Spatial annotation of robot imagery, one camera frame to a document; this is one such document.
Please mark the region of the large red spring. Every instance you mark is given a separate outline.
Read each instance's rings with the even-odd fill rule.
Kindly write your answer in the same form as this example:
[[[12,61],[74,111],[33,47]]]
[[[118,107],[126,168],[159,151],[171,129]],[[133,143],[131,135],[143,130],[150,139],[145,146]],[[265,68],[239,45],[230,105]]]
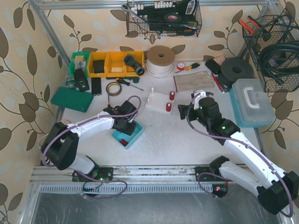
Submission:
[[[167,112],[171,112],[171,110],[172,110],[172,104],[171,104],[171,103],[167,103],[167,104],[166,104],[166,108],[165,108],[165,110],[166,110]]]
[[[174,101],[175,100],[175,92],[171,91],[169,94],[169,100]]]

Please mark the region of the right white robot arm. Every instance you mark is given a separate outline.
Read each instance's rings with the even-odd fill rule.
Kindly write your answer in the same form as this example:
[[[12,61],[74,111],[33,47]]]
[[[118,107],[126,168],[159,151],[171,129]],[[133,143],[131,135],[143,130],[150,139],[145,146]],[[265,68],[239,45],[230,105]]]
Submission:
[[[299,194],[299,176],[287,173],[257,149],[231,120],[223,118],[211,93],[203,90],[192,94],[188,105],[178,105],[180,118],[192,130],[210,137],[236,154],[249,171],[237,166],[229,158],[220,156],[209,165],[208,172],[196,176],[198,183],[210,175],[225,182],[235,182],[255,195],[269,213],[293,216],[293,201]]]

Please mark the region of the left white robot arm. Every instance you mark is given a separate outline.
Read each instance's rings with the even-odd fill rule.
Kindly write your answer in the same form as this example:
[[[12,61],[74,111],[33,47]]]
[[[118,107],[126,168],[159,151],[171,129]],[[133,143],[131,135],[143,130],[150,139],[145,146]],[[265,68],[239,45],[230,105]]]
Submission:
[[[92,176],[97,164],[87,155],[77,153],[79,143],[110,129],[132,135],[136,127],[133,119],[139,108],[126,100],[121,106],[109,106],[78,123],[65,125],[61,121],[57,122],[42,144],[42,163],[46,165],[45,160],[48,159],[52,163],[51,167],[55,166],[59,170],[70,168]]]

